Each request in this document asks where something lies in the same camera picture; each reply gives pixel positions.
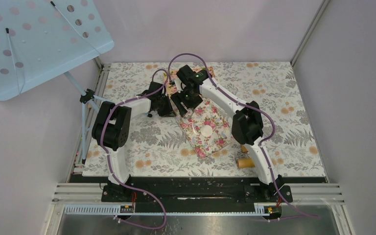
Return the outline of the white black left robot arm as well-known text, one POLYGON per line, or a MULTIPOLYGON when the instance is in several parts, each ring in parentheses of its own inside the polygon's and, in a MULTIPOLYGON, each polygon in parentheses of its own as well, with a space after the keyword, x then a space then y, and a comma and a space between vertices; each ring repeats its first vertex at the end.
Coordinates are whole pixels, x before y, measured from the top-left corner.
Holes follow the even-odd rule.
POLYGON ((92 138, 107 154, 108 179, 116 184, 113 194, 120 201, 130 199, 135 190, 126 184, 130 173, 123 150, 130 135, 131 120, 152 112, 162 118, 176 116, 164 84, 151 82, 147 90, 118 104, 103 101, 93 124, 92 138))

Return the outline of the white dough ball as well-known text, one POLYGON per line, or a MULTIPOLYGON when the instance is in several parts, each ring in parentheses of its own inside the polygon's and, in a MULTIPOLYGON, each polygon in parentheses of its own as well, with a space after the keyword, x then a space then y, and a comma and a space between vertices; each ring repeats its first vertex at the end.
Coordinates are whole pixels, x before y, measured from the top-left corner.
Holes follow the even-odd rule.
POLYGON ((205 113, 201 113, 200 109, 189 109, 183 117, 179 118, 178 122, 187 135, 199 136, 201 135, 204 115, 205 113))

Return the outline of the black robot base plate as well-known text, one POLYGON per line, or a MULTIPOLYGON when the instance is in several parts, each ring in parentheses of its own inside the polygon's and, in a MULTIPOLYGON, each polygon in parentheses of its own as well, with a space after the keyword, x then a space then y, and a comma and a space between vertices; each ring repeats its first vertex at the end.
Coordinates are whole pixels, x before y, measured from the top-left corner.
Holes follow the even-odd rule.
POLYGON ((144 212, 165 210, 184 212, 245 212, 254 203, 279 206, 291 202, 290 186, 282 180, 280 195, 272 195, 257 177, 130 177, 126 185, 108 183, 102 202, 130 203, 144 212))

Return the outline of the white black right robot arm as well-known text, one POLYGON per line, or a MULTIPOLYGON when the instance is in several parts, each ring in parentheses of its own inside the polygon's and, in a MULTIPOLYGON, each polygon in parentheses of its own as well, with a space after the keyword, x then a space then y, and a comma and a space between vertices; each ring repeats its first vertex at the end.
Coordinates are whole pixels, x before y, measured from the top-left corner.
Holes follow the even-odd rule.
POLYGON ((245 102, 219 85, 207 68, 195 72, 188 65, 176 72, 174 80, 177 92, 171 95, 180 116, 185 117, 189 109, 197 108, 206 97, 231 116, 231 134, 243 145, 253 160, 262 185, 261 195, 269 202, 281 194, 282 177, 275 176, 271 160, 264 145, 263 116, 267 113, 255 102, 245 102))

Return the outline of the wooden dough roller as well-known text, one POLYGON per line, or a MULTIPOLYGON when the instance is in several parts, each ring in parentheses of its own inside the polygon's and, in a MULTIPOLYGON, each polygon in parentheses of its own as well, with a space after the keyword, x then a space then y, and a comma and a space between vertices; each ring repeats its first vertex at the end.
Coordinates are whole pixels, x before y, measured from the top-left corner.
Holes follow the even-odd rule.
POLYGON ((255 167, 255 164, 253 162, 253 159, 248 156, 249 151, 244 145, 240 146, 242 156, 236 160, 237 168, 253 168, 255 167))

